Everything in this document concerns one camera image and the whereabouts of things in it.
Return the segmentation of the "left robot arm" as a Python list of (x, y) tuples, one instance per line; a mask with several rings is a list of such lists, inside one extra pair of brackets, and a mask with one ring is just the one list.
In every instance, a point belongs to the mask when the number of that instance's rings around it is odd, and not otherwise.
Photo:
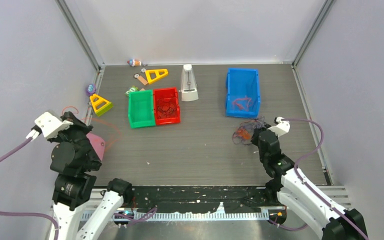
[(88, 205), (101, 159), (93, 148), (88, 133), (93, 129), (66, 111), (58, 122), (63, 128), (49, 142), (56, 143), (51, 153), (50, 169), (58, 175), (54, 182), (53, 220), (50, 240), (96, 240), (120, 207), (128, 207), (134, 199), (133, 186), (121, 178), (111, 180), (97, 209), (80, 227), (80, 219)]

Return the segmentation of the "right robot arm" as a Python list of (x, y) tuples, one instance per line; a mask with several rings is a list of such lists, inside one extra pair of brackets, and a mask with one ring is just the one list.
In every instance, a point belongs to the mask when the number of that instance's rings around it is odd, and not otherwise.
[(259, 160), (271, 177), (264, 192), (268, 203), (290, 208), (321, 240), (368, 239), (362, 214), (338, 204), (314, 185), (282, 152), (273, 127), (255, 129), (251, 143), (257, 146)]

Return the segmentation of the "green plastic bin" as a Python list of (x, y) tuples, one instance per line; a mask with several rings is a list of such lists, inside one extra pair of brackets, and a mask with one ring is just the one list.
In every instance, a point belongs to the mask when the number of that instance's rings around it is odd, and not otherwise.
[(132, 129), (156, 126), (152, 90), (135, 91), (128, 95), (128, 120)]

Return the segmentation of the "red plastic bin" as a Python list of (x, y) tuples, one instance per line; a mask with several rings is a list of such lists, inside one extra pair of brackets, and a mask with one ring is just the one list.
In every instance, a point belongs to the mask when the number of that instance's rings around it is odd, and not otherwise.
[(156, 125), (179, 124), (181, 122), (181, 111), (177, 88), (156, 88), (152, 91)]

